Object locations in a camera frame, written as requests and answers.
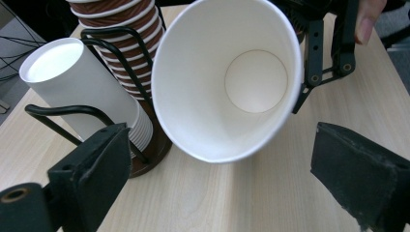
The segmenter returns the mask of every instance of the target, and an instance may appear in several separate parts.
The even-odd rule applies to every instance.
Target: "human hand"
[[[377,18],[385,8],[387,0],[359,0],[355,40],[367,44]]]

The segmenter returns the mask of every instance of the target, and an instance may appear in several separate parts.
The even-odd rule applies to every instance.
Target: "wooden table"
[[[163,10],[167,25],[182,8]],[[325,18],[325,67],[333,21]],[[316,125],[347,127],[410,159],[410,98],[375,33],[368,46],[357,46],[356,58],[353,74],[314,89],[249,159],[209,164],[173,146],[154,170],[126,183],[100,231],[359,231],[309,172]],[[45,105],[30,90],[0,128],[0,189],[46,184],[46,170],[74,148],[29,117],[28,103]]]

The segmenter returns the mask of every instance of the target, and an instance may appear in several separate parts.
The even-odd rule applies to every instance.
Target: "cup bottom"
[[[287,88],[287,73],[279,58],[264,50],[242,53],[225,76],[226,94],[238,108],[261,113],[275,107]]]

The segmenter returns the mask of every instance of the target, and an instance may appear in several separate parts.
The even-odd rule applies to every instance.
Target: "black cable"
[[[12,69],[12,70],[15,71],[15,73],[13,73],[13,74],[9,74],[9,75],[1,76],[1,77],[0,77],[0,81],[5,81],[5,80],[9,80],[9,79],[11,79],[11,78],[14,78],[14,77],[18,76],[18,70],[15,69],[15,68],[12,66],[12,64],[13,64],[14,62],[16,62],[17,60],[23,58],[25,55],[31,53],[32,51],[34,51],[35,49],[39,48],[40,46],[42,46],[42,45],[45,44],[45,43],[44,43],[44,42],[39,42],[39,41],[37,41],[37,40],[34,38],[33,34],[30,32],[30,30],[24,25],[24,23],[18,18],[18,16],[17,16],[12,10],[9,9],[8,6],[6,6],[6,5],[5,5],[3,2],[1,2],[1,1],[0,1],[0,5],[3,6],[4,9],[6,9],[6,10],[20,23],[20,25],[25,29],[25,31],[30,35],[30,37],[32,38],[32,41],[30,41],[30,40],[25,40],[25,39],[20,39],[20,38],[14,38],[14,37],[5,37],[5,36],[0,36],[0,39],[8,40],[8,41],[11,41],[11,42],[16,43],[16,44],[22,44],[22,45],[25,45],[25,46],[34,47],[33,49],[30,49],[30,50],[25,51],[25,52],[23,52],[23,53],[21,53],[21,54],[18,54],[18,55],[8,56],[8,57],[0,57],[0,60],[3,61],[3,62],[6,64],[5,66],[0,67],[0,71],[1,71],[1,70],[4,70],[4,69],[6,69],[6,68],[9,68],[9,69]],[[5,59],[12,59],[12,58],[15,58],[12,62],[7,62],[7,61],[5,60]]]
[[[31,32],[30,32],[30,31],[27,29],[27,27],[24,25],[24,23],[18,18],[18,16],[17,16],[12,10],[10,10],[9,7],[7,7],[5,4],[3,4],[3,2],[0,1],[0,5],[2,5],[10,14],[12,14],[12,16],[15,17],[15,19],[17,19],[17,21],[20,23],[20,25],[21,25],[21,26],[26,30],[26,32],[30,35],[31,39],[33,39],[33,41],[34,41],[35,43],[37,43],[38,46],[40,46],[39,43],[37,42],[37,40],[36,40],[36,39],[34,38],[34,36],[31,34]]]

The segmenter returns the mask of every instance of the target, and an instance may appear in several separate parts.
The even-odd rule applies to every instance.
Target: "cup rim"
[[[157,48],[160,46],[160,43],[161,43],[161,40],[159,40],[157,43],[155,43],[151,48],[148,49],[148,53],[151,53],[151,52],[153,52],[155,49],[157,49]],[[106,57],[106,56],[104,56],[104,55],[102,55],[102,54],[100,54],[100,55],[101,55],[101,57],[102,57],[105,61],[114,62],[114,63],[120,63],[120,61],[119,61],[118,59],[112,59],[112,58]],[[126,58],[126,60],[127,60],[127,61],[134,61],[134,60],[137,60],[137,59],[139,59],[139,58],[142,58],[143,56],[144,56],[144,54],[141,53],[141,54],[136,55],[136,56],[133,56],[133,57],[131,57],[131,58]]]
[[[128,24],[131,24],[131,23],[141,19],[143,16],[148,14],[154,6],[155,6],[155,1],[151,1],[150,5],[148,5],[148,7],[146,9],[144,9],[144,11],[142,11],[138,15],[136,15],[136,16],[130,18],[130,19],[127,19],[125,21],[119,22],[117,24],[109,25],[109,26],[100,26],[100,27],[87,26],[87,25],[84,25],[84,23],[82,23],[81,20],[79,20],[78,23],[86,29],[106,29],[106,28],[112,28],[112,27],[118,27],[118,26],[126,26]]]
[[[131,2],[126,3],[118,8],[108,10],[106,12],[101,12],[101,13],[95,13],[95,14],[82,14],[78,13],[75,11],[75,9],[71,8],[72,13],[77,16],[77,17],[82,17],[82,18],[99,18],[99,17],[105,17],[105,16],[110,16],[110,15],[115,15],[117,13],[120,13],[136,4],[141,2],[141,0],[131,0]]]
[[[157,26],[157,28],[155,29],[155,31],[151,34],[151,35],[149,35],[149,36],[147,36],[146,38],[145,38],[145,40],[143,40],[144,41],[144,43],[146,44],[146,43],[148,43],[149,41],[151,41],[152,39],[154,39],[157,35],[158,35],[158,33],[161,31],[161,29],[162,29],[162,32],[164,32],[164,30],[163,30],[163,28],[162,28],[162,24],[161,23],[159,23],[159,25]],[[135,43],[134,45],[130,45],[130,46],[124,46],[124,47],[120,47],[120,48],[118,48],[121,52],[126,52],[126,51],[129,51],[129,50],[132,50],[132,49],[136,49],[136,48],[138,48],[139,47],[139,43]],[[105,48],[102,48],[102,47],[97,47],[97,49],[99,50],[99,51],[101,51],[101,52],[110,52],[108,49],[105,49]]]
[[[147,77],[147,76],[150,75],[150,74],[152,74],[151,71],[146,72],[146,73],[144,73],[144,74],[142,74],[142,75],[139,75],[137,78]],[[117,74],[117,73],[115,73],[114,75],[115,75],[115,77],[118,77],[118,78],[121,78],[121,79],[131,79],[131,78],[130,78],[129,76],[127,76],[127,75],[121,75],[121,74]]]

